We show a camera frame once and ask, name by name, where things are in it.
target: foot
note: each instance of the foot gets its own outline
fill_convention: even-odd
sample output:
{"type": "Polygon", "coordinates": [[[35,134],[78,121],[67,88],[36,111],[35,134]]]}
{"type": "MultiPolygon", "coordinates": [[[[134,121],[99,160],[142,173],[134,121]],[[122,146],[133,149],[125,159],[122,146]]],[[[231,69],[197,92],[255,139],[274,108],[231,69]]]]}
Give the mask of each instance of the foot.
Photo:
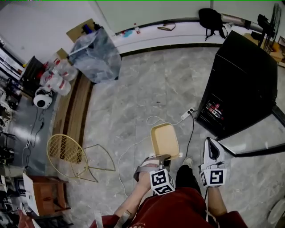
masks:
{"type": "Polygon", "coordinates": [[[191,168],[193,165],[193,158],[191,156],[188,156],[187,158],[184,159],[182,165],[188,165],[189,168],[191,168]]]}

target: gold wire chair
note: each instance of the gold wire chair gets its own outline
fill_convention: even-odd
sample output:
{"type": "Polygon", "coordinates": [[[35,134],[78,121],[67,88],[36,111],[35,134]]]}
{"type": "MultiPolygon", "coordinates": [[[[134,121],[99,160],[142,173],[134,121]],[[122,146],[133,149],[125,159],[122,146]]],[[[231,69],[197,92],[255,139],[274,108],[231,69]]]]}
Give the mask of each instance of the gold wire chair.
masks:
{"type": "Polygon", "coordinates": [[[100,146],[108,154],[113,163],[114,169],[104,169],[104,168],[89,166],[88,159],[83,148],[73,138],[65,134],[55,134],[49,139],[47,144],[47,155],[52,166],[60,174],[68,178],[79,178],[92,182],[98,182],[96,178],[93,176],[90,170],[91,168],[105,170],[105,171],[116,171],[116,169],[114,162],[108,151],[99,144],[96,144],[91,147],[95,146],[100,146]],[[59,170],[59,167],[65,170],[65,174],[63,173],[63,171],[59,170]],[[89,172],[94,180],[82,177],[82,175],[84,175],[86,172],[89,172]]]}

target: plastic bag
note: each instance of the plastic bag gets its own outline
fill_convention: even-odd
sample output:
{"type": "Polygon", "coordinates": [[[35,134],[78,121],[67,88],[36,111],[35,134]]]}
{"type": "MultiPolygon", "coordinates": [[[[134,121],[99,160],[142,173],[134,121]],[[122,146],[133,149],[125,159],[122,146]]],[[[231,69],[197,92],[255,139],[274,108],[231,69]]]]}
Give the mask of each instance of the plastic bag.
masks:
{"type": "Polygon", "coordinates": [[[94,83],[114,80],[121,68],[121,56],[104,28],[78,38],[69,60],[94,83]]]}
{"type": "Polygon", "coordinates": [[[60,60],[55,69],[66,81],[72,81],[77,75],[77,69],[71,66],[66,59],[60,60]]]}
{"type": "Polygon", "coordinates": [[[46,86],[62,96],[66,96],[71,90],[70,83],[59,76],[59,74],[52,75],[46,83],[46,86]]]}

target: gray tile floor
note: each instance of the gray tile floor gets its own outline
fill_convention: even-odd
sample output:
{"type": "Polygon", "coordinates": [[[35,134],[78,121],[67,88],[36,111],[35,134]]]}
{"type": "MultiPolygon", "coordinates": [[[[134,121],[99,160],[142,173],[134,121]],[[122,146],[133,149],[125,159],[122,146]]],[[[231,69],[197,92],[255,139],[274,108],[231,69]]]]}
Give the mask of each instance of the gray tile floor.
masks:
{"type": "MultiPolygon", "coordinates": [[[[96,170],[94,176],[99,183],[69,180],[67,192],[72,209],[65,214],[75,227],[89,227],[95,211],[103,215],[112,214],[124,201],[123,188],[118,180],[119,157],[130,145],[150,135],[152,126],[146,124],[147,117],[157,115],[176,123],[190,107],[199,106],[217,50],[169,49],[127,56],[123,58],[117,81],[94,86],[83,146],[101,144],[113,158],[117,171],[96,170]]],[[[285,69],[278,69],[278,74],[277,103],[285,111],[282,92],[285,69]]],[[[185,156],[192,119],[189,117],[176,125],[175,131],[181,157],[171,164],[173,177],[185,156]]],[[[195,123],[188,153],[194,158],[197,178],[207,136],[211,134],[195,123]]],[[[274,134],[270,132],[264,137],[274,137],[274,134]]],[[[229,143],[235,146],[234,142],[232,138],[229,143]]],[[[112,168],[112,162],[99,147],[88,148],[86,153],[91,166],[112,168]]],[[[152,153],[151,139],[148,138],[131,147],[122,157],[120,172],[127,194],[135,184],[132,178],[135,168],[152,153]]],[[[238,210],[249,227],[266,227],[265,219],[270,208],[283,197],[285,191],[284,164],[285,153],[242,159],[227,155],[228,176],[221,191],[228,210],[238,210]]]]}

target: table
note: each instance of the table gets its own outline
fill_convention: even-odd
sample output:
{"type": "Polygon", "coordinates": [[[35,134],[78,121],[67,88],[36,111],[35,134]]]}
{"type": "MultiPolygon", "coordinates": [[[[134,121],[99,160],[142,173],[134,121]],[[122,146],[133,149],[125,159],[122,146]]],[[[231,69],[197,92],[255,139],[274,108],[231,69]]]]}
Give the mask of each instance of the table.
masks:
{"type": "Polygon", "coordinates": [[[66,181],[58,177],[28,176],[23,173],[24,187],[28,206],[38,215],[51,215],[53,213],[70,209],[66,206],[64,187],[66,181]]]}

